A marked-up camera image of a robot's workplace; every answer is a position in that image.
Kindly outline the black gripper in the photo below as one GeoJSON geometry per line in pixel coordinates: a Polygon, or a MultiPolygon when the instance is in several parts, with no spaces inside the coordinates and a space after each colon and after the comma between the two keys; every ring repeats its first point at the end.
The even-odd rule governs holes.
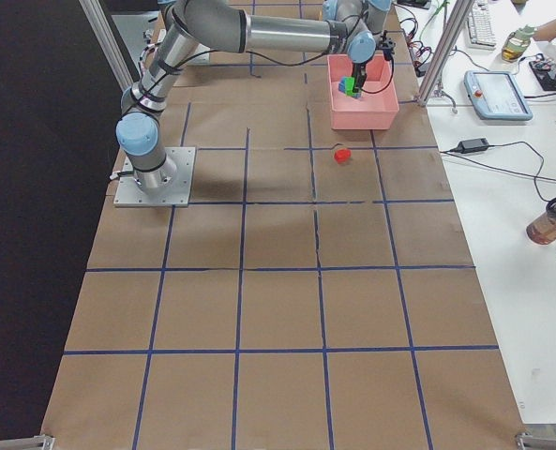
{"type": "Polygon", "coordinates": [[[363,90],[363,86],[367,79],[367,64],[368,62],[353,63],[352,77],[354,92],[361,92],[363,90]]]}

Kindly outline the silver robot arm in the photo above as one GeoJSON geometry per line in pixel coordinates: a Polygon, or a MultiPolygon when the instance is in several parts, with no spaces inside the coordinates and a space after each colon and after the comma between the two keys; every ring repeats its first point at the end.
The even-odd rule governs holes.
{"type": "Polygon", "coordinates": [[[136,188],[158,194],[176,181],[178,166],[160,140],[159,118],[182,67],[203,45],[212,51],[256,50],[346,54],[362,80],[384,30],[388,1],[326,1],[319,20],[249,15],[225,1],[173,1],[164,10],[166,36],[148,70],[122,96],[115,132],[132,165],[136,188]]]}
{"type": "Polygon", "coordinates": [[[367,28],[372,34],[380,34],[385,28],[391,6],[391,0],[327,0],[323,2],[322,17],[324,20],[347,23],[349,29],[360,20],[357,28],[367,28]]]}

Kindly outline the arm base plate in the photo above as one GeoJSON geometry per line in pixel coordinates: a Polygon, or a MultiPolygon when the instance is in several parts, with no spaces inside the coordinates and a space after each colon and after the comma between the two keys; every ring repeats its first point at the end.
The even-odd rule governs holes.
{"type": "Polygon", "coordinates": [[[164,164],[152,172],[136,171],[128,157],[115,191],[116,207],[188,207],[195,166],[195,147],[165,147],[164,164]]]}

